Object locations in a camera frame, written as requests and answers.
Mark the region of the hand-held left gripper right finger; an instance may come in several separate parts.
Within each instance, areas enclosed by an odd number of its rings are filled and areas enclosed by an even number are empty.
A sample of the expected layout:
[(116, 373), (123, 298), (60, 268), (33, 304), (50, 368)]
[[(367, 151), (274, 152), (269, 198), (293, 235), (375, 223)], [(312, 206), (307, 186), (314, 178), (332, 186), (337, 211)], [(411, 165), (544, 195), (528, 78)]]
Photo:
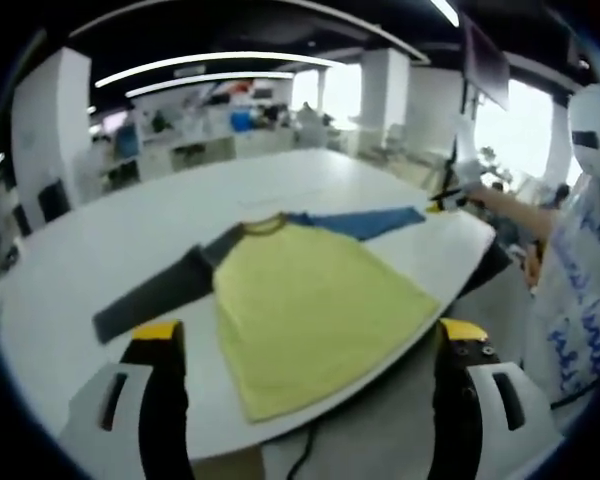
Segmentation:
[(525, 479), (562, 443), (543, 392), (466, 321), (437, 326), (434, 479)]

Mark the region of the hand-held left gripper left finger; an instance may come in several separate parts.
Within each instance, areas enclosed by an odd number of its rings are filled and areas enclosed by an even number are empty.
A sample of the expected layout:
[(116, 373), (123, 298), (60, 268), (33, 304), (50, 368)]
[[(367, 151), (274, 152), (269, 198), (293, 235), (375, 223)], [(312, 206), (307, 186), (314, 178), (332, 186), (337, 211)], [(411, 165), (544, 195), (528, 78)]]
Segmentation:
[(192, 479), (185, 380), (183, 324), (135, 329), (71, 399), (60, 446), (91, 479)]

